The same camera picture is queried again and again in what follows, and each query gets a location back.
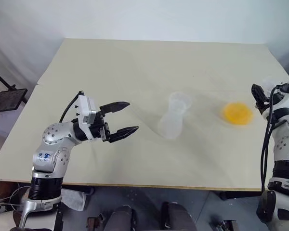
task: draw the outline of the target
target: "round orange object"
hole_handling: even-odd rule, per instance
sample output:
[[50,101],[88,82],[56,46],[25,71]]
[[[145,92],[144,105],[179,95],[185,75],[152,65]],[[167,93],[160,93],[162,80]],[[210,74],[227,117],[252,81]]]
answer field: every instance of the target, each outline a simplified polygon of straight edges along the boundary
[[253,113],[244,103],[229,103],[223,109],[225,120],[231,124],[246,125],[252,121]]

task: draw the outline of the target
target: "white wall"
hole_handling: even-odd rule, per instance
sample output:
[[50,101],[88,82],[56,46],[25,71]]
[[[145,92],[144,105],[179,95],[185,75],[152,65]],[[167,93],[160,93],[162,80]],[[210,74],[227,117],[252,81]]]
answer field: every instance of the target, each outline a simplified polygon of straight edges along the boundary
[[0,52],[31,85],[62,39],[265,43],[289,73],[289,0],[0,0]]

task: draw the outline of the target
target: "black cable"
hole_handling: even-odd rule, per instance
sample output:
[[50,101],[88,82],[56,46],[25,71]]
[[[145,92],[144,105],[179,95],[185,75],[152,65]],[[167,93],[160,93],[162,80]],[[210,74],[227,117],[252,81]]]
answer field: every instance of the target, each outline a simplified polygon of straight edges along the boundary
[[273,95],[275,90],[279,86],[275,86],[270,93],[270,100],[269,100],[269,118],[267,120],[267,125],[266,125],[266,130],[265,130],[265,136],[263,140],[263,147],[262,147],[262,152],[261,152],[261,165],[260,165],[260,172],[261,172],[261,192],[264,192],[265,190],[265,178],[266,178],[266,170],[267,170],[267,158],[268,158],[268,146],[269,146],[269,141],[270,141],[270,136],[271,133],[274,129],[274,126],[271,127],[271,122],[272,122],[272,115],[273,115]]
[[60,120],[59,120],[59,123],[62,123],[63,119],[64,119],[64,116],[66,115],[67,111],[69,110],[69,108],[72,106],[72,104],[78,99],[78,96],[80,95],[84,95],[83,91],[79,91],[77,93],[77,95],[72,99],[72,101],[68,104],[68,106],[66,107],[66,109],[64,110]]

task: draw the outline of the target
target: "beige table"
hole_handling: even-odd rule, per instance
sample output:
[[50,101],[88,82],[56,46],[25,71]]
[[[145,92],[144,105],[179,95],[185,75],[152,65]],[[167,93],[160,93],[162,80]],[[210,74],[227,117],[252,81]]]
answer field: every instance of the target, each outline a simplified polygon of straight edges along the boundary
[[[267,77],[289,80],[263,45],[65,39],[0,152],[0,179],[30,181],[43,130],[84,90],[96,105],[131,103],[106,115],[113,132],[140,128],[119,142],[75,147],[64,183],[259,190],[266,122],[250,88]],[[193,104],[181,136],[166,140],[156,124],[175,91],[190,95]],[[236,101],[253,110],[251,124],[221,118],[221,109]],[[71,109],[67,119],[74,114]],[[267,178],[272,167],[270,154]]]

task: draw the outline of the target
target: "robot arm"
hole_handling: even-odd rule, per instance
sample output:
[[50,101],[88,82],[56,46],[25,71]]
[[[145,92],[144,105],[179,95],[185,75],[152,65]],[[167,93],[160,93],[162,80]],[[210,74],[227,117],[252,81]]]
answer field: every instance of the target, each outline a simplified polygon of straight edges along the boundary
[[28,214],[56,210],[59,207],[61,185],[74,146],[98,138],[108,142],[119,141],[138,129],[138,126],[128,127],[111,134],[108,124],[104,122],[106,113],[120,111],[128,105],[126,102],[110,103],[97,111],[94,101],[80,93],[75,106],[77,118],[52,124],[45,129],[42,143],[33,155],[31,188],[24,204],[20,228],[25,227]]
[[268,191],[264,191],[257,209],[259,219],[271,231],[289,231],[289,83],[277,85],[279,92],[267,98],[260,86],[252,86],[256,107],[269,121],[274,138],[274,169]]

